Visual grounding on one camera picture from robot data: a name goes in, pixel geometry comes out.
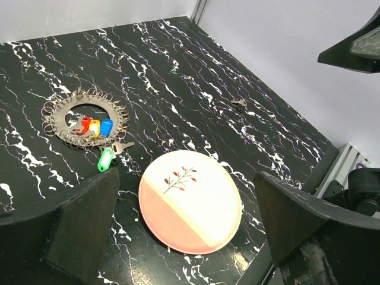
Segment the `black marble surface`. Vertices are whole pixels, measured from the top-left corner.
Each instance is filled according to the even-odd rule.
[[[235,284],[265,239],[252,177],[265,170],[300,188],[330,142],[186,17],[0,45],[0,210],[54,195],[97,173],[99,151],[43,134],[54,93],[97,87],[131,114],[119,199],[99,284]],[[246,99],[243,113],[230,104]],[[79,113],[102,117],[87,107]],[[239,188],[240,228],[223,249],[184,255],[152,236],[138,207],[146,167],[168,151],[216,159]]]

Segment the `gray wall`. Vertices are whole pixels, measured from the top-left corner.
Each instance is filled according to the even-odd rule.
[[[380,74],[316,62],[360,29],[378,0],[208,0],[200,26],[336,146],[380,167]]]
[[[190,16],[196,0],[0,0],[0,43]]]

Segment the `plate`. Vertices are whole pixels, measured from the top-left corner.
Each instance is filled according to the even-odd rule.
[[[173,151],[153,161],[141,178],[138,199],[153,234],[186,254],[224,247],[242,216],[231,176],[217,161],[195,151]]]

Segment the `red leaf pattern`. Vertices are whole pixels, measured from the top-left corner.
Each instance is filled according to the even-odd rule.
[[[170,177],[164,178],[164,181],[167,184],[167,189],[164,191],[164,194],[168,190],[170,190],[171,188],[178,188],[181,191],[184,191],[185,188],[184,187],[180,187],[180,185],[184,186],[184,183],[186,183],[186,182],[189,181],[188,179],[184,180],[184,178],[190,178],[194,182],[197,181],[194,177],[192,177],[192,173],[196,173],[197,172],[195,169],[193,169],[193,167],[190,168],[190,169],[187,169],[185,166],[182,166],[181,168],[183,170],[183,173],[182,172],[175,172],[175,171],[173,171],[173,174],[176,176],[176,178],[174,178],[174,180],[171,180]]]

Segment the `small metal key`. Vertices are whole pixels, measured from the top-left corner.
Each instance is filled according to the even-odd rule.
[[[128,148],[128,147],[132,147],[134,146],[135,143],[134,142],[128,142],[126,144],[122,144],[121,142],[119,141],[115,141],[111,147],[112,147],[112,150],[113,150],[113,153],[118,155],[118,154],[121,154],[123,153],[124,149]]]
[[[95,138],[96,134],[94,131],[87,131],[82,137],[83,138]]]
[[[84,129],[84,127],[82,126],[83,117],[84,117],[83,115],[80,115],[77,123],[70,127],[70,131],[72,134],[80,134],[83,131]]]
[[[242,105],[243,107],[247,107],[247,102],[244,99],[232,100],[231,103],[236,104],[236,105]]]

